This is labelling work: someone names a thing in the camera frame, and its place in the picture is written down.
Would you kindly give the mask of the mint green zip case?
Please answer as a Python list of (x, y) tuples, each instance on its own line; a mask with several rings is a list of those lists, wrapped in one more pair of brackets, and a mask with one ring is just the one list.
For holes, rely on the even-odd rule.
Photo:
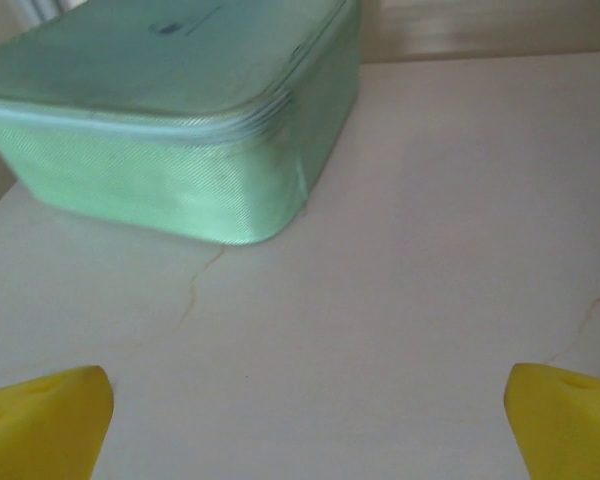
[(360, 23), (361, 0), (87, 0), (0, 45), (0, 155), (64, 211), (268, 240), (357, 98)]

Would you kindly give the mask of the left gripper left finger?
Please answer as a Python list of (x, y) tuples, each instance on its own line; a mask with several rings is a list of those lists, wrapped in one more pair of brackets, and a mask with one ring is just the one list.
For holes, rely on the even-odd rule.
[(0, 388), (0, 480), (90, 480), (113, 412), (100, 366)]

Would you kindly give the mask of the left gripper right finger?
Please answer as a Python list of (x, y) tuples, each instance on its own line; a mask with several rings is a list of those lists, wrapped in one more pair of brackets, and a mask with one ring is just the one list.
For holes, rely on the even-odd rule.
[(600, 480), (600, 378), (519, 363), (504, 408), (530, 480)]

